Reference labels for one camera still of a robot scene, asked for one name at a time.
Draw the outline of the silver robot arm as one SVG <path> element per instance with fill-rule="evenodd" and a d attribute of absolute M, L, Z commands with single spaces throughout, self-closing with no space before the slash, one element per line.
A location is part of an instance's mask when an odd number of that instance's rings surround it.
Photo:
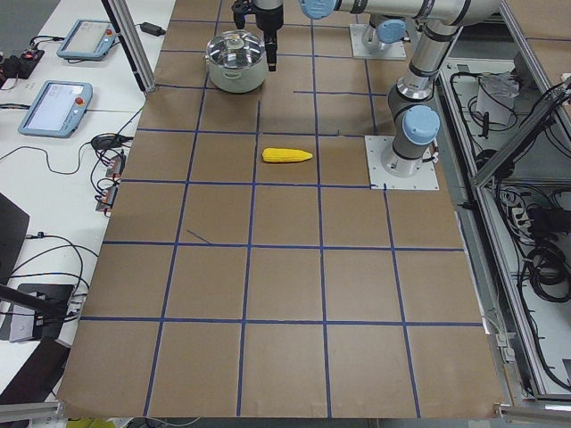
<path fill-rule="evenodd" d="M 406 73 L 392 86 L 387 101 L 395 137 L 381 156 L 383 168 L 396 177 L 414 176 L 426 148 L 440 129 L 438 114 L 428 105 L 432 85 L 460 29 L 497 12 L 498 1 L 338 1 L 337 11 L 407 17 L 424 28 Z"/>
<path fill-rule="evenodd" d="M 342 10 L 342 1 L 299 1 L 302 13 L 310 20 L 322 20 L 334 12 Z M 380 12 L 372 11 L 371 1 L 350 1 L 346 6 L 347 13 L 352 15 L 383 15 L 395 18 L 426 18 L 434 8 L 434 1 L 422 1 L 420 6 L 413 6 L 412 12 L 405 12 L 404 1 L 397 1 L 395 11 L 390 12 L 387 5 Z M 284 25 L 284 1 L 235 1 L 232 4 L 233 19 L 238 29 L 244 29 L 246 16 L 253 15 L 257 28 L 263 33 L 263 41 L 267 52 L 268 70 L 277 69 L 277 32 Z"/>

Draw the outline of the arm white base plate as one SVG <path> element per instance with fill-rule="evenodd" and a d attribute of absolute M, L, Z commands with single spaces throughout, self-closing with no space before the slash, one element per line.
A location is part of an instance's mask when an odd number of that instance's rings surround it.
<path fill-rule="evenodd" d="M 349 27 L 352 56 L 365 60 L 404 61 L 405 47 L 402 41 L 391 44 L 381 42 L 368 24 L 351 24 Z"/>
<path fill-rule="evenodd" d="M 392 136 L 365 136 L 369 183 L 377 190 L 438 191 L 429 147 L 422 157 L 404 160 L 393 151 Z"/>

